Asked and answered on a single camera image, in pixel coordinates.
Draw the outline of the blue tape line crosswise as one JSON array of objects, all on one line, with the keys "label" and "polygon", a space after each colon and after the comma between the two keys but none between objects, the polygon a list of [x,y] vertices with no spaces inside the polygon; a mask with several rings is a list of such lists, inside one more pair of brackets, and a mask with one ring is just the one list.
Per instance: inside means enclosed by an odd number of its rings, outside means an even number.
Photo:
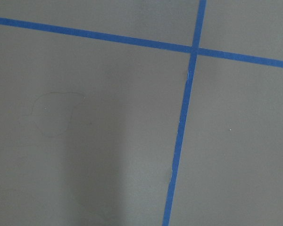
[{"label": "blue tape line crosswise", "polygon": [[163,49],[163,50],[169,50],[180,53],[192,53],[193,51],[195,51],[198,55],[201,56],[223,58],[228,60],[283,68],[282,60],[224,52],[224,51],[195,47],[195,46],[185,46],[185,45],[160,42],[154,40],[145,40],[145,39],[139,39],[139,38],[133,38],[127,36],[87,31],[82,29],[55,26],[50,24],[34,23],[34,22],[2,18],[2,17],[0,17],[0,25],[37,30],[43,32],[59,33],[64,35],[84,37],[84,38],[96,39],[96,40],[104,40],[104,41],[142,46],[148,48]]}]

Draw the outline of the blue tape line lengthwise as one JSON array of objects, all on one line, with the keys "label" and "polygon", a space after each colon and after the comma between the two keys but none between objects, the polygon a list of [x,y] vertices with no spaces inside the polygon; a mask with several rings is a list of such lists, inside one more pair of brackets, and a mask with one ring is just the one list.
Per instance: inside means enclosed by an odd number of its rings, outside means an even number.
[{"label": "blue tape line lengthwise", "polygon": [[192,83],[193,77],[197,62],[197,56],[199,51],[199,44],[201,38],[201,32],[203,27],[203,20],[205,16],[207,2],[205,0],[199,1],[196,23],[193,33],[193,40],[190,52],[190,59],[189,65],[187,70],[187,78],[183,92],[183,100],[179,118],[179,124],[177,129],[176,141],[175,141],[175,149],[174,155],[172,160],[172,173],[168,185],[167,195],[166,195],[166,203],[164,208],[164,214],[162,218],[162,226],[168,226],[171,218],[171,211],[173,206],[174,194],[175,194],[175,187],[176,187],[176,180],[179,170],[180,158],[181,158],[181,151],[183,145],[183,138],[184,138],[184,131],[186,125],[186,119],[188,114],[191,90],[192,90]]}]

